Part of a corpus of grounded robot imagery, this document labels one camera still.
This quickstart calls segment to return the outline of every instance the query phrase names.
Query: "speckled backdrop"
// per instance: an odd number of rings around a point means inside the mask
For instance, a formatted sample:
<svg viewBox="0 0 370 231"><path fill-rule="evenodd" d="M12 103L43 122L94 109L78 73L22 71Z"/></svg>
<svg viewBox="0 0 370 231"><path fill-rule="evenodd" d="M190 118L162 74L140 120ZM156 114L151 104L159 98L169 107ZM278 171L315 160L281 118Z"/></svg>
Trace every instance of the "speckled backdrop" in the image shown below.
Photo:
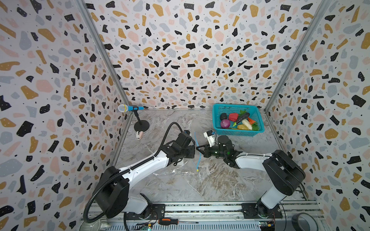
<svg viewBox="0 0 370 231"><path fill-rule="evenodd" d="M332 1L268 114L332 230L370 230L370 1Z"/></svg>
<svg viewBox="0 0 370 231"><path fill-rule="evenodd" d="M78 230L121 98L73 1L0 7L0 230Z"/></svg>
<svg viewBox="0 0 370 231"><path fill-rule="evenodd" d="M133 105L264 108L318 0L86 0Z"/></svg>

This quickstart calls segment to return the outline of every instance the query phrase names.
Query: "black mounting plate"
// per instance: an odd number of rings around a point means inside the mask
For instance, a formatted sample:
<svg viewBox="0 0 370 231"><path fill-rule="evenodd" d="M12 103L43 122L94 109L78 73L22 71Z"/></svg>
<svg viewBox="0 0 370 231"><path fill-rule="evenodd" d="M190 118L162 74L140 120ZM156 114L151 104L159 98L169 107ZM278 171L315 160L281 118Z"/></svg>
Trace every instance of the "black mounting plate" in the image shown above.
<svg viewBox="0 0 370 231"><path fill-rule="evenodd" d="M165 204L153 204L151 213L153 214L153 217L149 217L152 221L155 221L155 219L159 220L161 218L164 218L164 213L166 212L166 205ZM141 220L136 213L128 213L126 220Z"/></svg>
<svg viewBox="0 0 370 231"><path fill-rule="evenodd" d="M145 132L146 130L149 129L149 126L150 125L149 125L149 122L148 121L141 120L141 125L140 125L139 121L135 123L134 130L136 132L141 132L141 131Z"/></svg>
<svg viewBox="0 0 370 231"><path fill-rule="evenodd" d="M256 209L256 203L242 203L242 213L244 215L244 219L261 219L258 216L258 211ZM275 218L283 218L283 214L280 212L279 205L276 205L273 209L269 210L267 218L273 218L275 213Z"/></svg>

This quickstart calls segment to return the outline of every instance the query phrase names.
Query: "black tape roll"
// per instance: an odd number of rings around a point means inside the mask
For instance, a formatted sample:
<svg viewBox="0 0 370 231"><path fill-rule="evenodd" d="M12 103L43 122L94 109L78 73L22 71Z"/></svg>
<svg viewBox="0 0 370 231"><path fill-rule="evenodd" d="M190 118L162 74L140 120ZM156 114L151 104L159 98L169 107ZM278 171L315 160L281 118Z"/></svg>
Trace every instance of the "black tape roll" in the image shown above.
<svg viewBox="0 0 370 231"><path fill-rule="evenodd" d="M304 219L308 223L309 229L305 229L304 227L302 227L302 224L299 222L300 218ZM318 231L319 230L319 227L315 219L307 213L298 213L298 214L293 215L292 225L296 231Z"/></svg>

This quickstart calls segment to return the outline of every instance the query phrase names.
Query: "microphone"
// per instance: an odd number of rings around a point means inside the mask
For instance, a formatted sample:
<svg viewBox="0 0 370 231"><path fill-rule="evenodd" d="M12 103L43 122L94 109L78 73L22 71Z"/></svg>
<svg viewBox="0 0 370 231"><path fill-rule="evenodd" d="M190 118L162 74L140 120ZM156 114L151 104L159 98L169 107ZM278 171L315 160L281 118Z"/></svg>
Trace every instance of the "microphone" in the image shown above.
<svg viewBox="0 0 370 231"><path fill-rule="evenodd" d="M137 110L144 110L144 107L138 107L138 106L128 106L126 104L121 104L118 106L118 110L120 112L127 112L127 111L132 111L134 109L137 109Z"/></svg>

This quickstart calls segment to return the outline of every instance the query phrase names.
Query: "carrot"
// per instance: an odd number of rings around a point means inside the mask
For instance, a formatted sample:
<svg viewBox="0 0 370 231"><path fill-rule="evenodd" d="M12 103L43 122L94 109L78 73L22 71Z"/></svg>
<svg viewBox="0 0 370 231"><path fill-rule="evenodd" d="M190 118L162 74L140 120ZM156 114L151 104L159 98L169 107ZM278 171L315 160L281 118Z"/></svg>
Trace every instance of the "carrot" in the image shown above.
<svg viewBox="0 0 370 231"><path fill-rule="evenodd" d="M248 117L248 121L250 124L254 124L254 123L257 123L256 121L254 121L253 119L251 119L250 117Z"/></svg>

